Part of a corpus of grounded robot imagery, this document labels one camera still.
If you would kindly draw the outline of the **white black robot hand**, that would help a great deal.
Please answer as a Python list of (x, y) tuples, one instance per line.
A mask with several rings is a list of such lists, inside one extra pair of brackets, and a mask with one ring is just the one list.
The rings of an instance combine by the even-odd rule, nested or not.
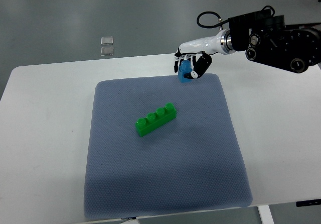
[(186, 79), (202, 77), (212, 64), (215, 54), (229, 55), (234, 53), (229, 30), (221, 30), (216, 36), (200, 38), (179, 45), (174, 54), (174, 72), (179, 71), (183, 61), (189, 60), (191, 71), (184, 74)]

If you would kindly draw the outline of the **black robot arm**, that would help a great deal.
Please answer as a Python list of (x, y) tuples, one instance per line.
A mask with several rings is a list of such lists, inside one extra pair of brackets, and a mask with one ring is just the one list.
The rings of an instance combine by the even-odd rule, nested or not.
[(320, 65), (320, 23), (286, 25), (284, 16), (271, 6), (262, 10), (218, 19), (214, 28), (229, 25), (229, 34), (219, 46), (244, 51), (249, 61), (303, 73)]

